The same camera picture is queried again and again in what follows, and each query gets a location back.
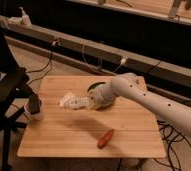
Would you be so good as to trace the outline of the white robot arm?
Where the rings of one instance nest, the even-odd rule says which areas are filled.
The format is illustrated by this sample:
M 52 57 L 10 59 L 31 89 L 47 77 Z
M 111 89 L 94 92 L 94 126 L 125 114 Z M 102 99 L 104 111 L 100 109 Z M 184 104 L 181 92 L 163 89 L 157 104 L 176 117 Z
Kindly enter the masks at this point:
M 113 76 L 108 82 L 97 85 L 89 96 L 70 98 L 66 106 L 100 109 L 112 105 L 117 97 L 133 100 L 191 138 L 191 108 L 142 89 L 133 73 Z

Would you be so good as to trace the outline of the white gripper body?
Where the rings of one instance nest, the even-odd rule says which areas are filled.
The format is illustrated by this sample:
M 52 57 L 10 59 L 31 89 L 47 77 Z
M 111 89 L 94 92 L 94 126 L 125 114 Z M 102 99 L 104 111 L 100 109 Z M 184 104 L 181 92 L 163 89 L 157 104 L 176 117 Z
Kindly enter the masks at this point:
M 112 91 L 109 83 L 99 85 L 89 94 L 93 100 L 93 109 L 95 110 L 111 106 L 116 100 L 116 95 Z

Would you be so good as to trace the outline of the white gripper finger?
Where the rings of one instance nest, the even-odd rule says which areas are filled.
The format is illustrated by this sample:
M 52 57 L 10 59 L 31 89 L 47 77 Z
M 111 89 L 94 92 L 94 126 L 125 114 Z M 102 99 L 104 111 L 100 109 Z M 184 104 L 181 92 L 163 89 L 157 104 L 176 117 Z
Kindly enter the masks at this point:
M 72 97 L 71 99 L 69 99 L 70 103 L 80 103 L 80 104 L 87 104 L 87 103 L 91 103 L 92 99 L 89 96 L 83 96 L 83 97 Z
M 71 109 L 71 110 L 79 110 L 82 108 L 86 108 L 86 109 L 91 109 L 93 107 L 92 104 L 68 104 L 67 108 Z

